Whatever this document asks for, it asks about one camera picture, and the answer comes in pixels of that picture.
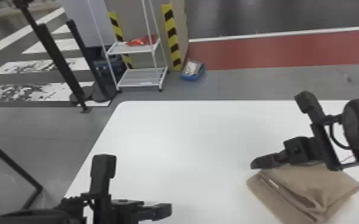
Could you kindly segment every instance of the red wall stripe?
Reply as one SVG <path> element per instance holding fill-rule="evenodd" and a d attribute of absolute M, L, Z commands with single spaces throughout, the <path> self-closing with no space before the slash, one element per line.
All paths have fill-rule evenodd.
<path fill-rule="evenodd" d="M 359 31 L 190 43 L 207 69 L 359 64 Z"/>

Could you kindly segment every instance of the black frame bar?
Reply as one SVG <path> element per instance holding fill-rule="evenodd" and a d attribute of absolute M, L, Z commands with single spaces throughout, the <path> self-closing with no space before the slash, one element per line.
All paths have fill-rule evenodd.
<path fill-rule="evenodd" d="M 109 92 L 107 91 L 106 86 L 104 85 L 103 81 L 101 80 L 101 77 L 98 75 L 95 65 L 93 64 L 93 61 L 91 61 L 89 58 L 89 54 L 86 50 L 85 44 L 83 43 L 81 35 L 78 32 L 78 28 L 76 27 L 74 20 L 70 19 L 66 22 L 66 24 L 67 24 L 68 28 L 70 29 L 72 36 L 74 37 L 76 43 L 78 44 L 78 47 L 79 47 L 81 53 L 83 54 L 85 61 L 88 63 L 89 69 L 91 70 L 93 76 L 95 77 L 96 84 L 98 85 L 101 93 L 105 97 L 109 97 Z"/>
<path fill-rule="evenodd" d="M 43 187 L 39 182 L 33 178 L 29 173 L 27 173 L 20 165 L 18 165 L 12 158 L 10 158 L 3 150 L 0 149 L 0 159 L 7 163 L 10 168 L 16 171 L 21 177 L 23 177 L 26 181 L 28 181 L 33 187 L 35 187 L 34 192 L 30 195 L 30 197 L 26 200 L 22 209 L 29 209 L 29 207 L 33 204 L 36 197 L 41 194 Z"/>
<path fill-rule="evenodd" d="M 76 100 L 81 105 L 83 111 L 84 112 L 89 111 L 90 110 L 89 107 L 87 107 L 85 104 L 85 100 L 86 100 L 85 92 L 83 91 L 83 89 L 79 85 L 78 80 L 72 73 L 63 54 L 55 44 L 53 37 L 51 36 L 49 30 L 46 27 L 46 24 L 42 23 L 38 25 L 35 19 L 33 18 L 33 16 L 31 15 L 31 13 L 29 12 L 28 3 L 32 1 L 33 0 L 13 0 L 14 5 L 16 5 L 16 7 L 21 10 L 25 19 L 28 21 L 33 31 L 35 32 L 36 36 L 43 44 L 47 53 L 53 60 L 55 66 L 63 76 L 64 80 L 67 82 Z"/>

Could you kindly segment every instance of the folded cloth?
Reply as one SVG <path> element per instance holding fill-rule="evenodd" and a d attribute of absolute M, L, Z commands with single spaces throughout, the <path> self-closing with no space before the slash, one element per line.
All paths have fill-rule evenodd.
<path fill-rule="evenodd" d="M 359 182 L 344 172 L 329 171 L 323 164 L 261 170 L 247 185 L 286 224 L 327 222 L 359 191 Z"/>

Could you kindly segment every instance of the white wire shelf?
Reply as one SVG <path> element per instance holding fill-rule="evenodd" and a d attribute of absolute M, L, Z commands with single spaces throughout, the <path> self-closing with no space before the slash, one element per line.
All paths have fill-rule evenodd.
<path fill-rule="evenodd" d="M 158 86 L 161 89 L 167 69 L 127 69 L 118 87 Z"/>
<path fill-rule="evenodd" d="M 117 55 L 117 54 L 137 54 L 137 53 L 145 53 L 145 52 L 155 52 L 159 44 L 160 44 L 160 38 L 156 40 L 156 43 L 153 45 L 153 47 L 150 47 L 150 45 L 128 46 L 126 42 L 115 42 L 107 51 L 107 54 Z"/>

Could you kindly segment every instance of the metal shelf rack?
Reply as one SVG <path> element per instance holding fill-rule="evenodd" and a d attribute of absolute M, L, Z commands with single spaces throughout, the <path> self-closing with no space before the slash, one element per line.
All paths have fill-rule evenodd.
<path fill-rule="evenodd" d="M 149 4 L 149 8 L 151 11 L 151 15 L 153 18 L 154 27 L 156 29 L 156 43 L 150 44 L 150 45 L 143 45 L 143 46 L 127 46 L 126 42 L 119 42 L 117 40 L 117 37 L 114 37 L 114 43 L 110 47 L 109 50 L 105 49 L 104 41 L 101 37 L 101 33 L 99 30 L 99 27 L 97 26 L 97 23 L 95 22 L 95 16 L 94 12 L 90 5 L 90 0 L 88 0 L 89 9 L 91 11 L 93 20 L 96 25 L 96 29 L 98 31 L 98 35 L 100 38 L 102 49 L 105 53 L 106 58 L 109 58 L 113 55 L 121 55 L 123 57 L 124 54 L 139 54 L 139 53 L 151 53 L 151 57 L 153 59 L 153 68 L 144 68 L 144 69 L 130 69 L 128 65 L 126 64 L 126 72 L 122 76 L 121 80 L 117 83 L 112 66 L 110 64 L 110 61 L 107 60 L 107 64 L 109 65 L 109 69 L 111 74 L 113 75 L 113 80 L 116 84 L 116 89 L 120 91 L 121 87 L 145 87 L 145 86 L 157 86 L 159 88 L 159 91 L 162 91 L 163 89 L 163 81 L 166 77 L 166 74 L 168 72 L 168 66 L 167 66 L 167 59 L 166 55 L 163 49 L 163 45 L 161 44 L 161 37 L 159 28 L 157 25 L 156 15 L 154 13 L 153 4 L 151 3 L 151 0 L 147 0 Z M 151 32 L 150 32 L 150 25 L 149 25 L 149 18 L 146 11 L 146 4 L 145 0 L 141 0 L 142 2 L 142 8 L 143 8 L 143 15 L 145 19 L 146 29 L 147 29 L 147 35 L 149 38 L 149 43 L 152 43 L 151 41 Z M 165 66 L 164 67 L 158 67 L 156 62 L 156 50 L 160 47 L 163 54 L 163 59 Z"/>

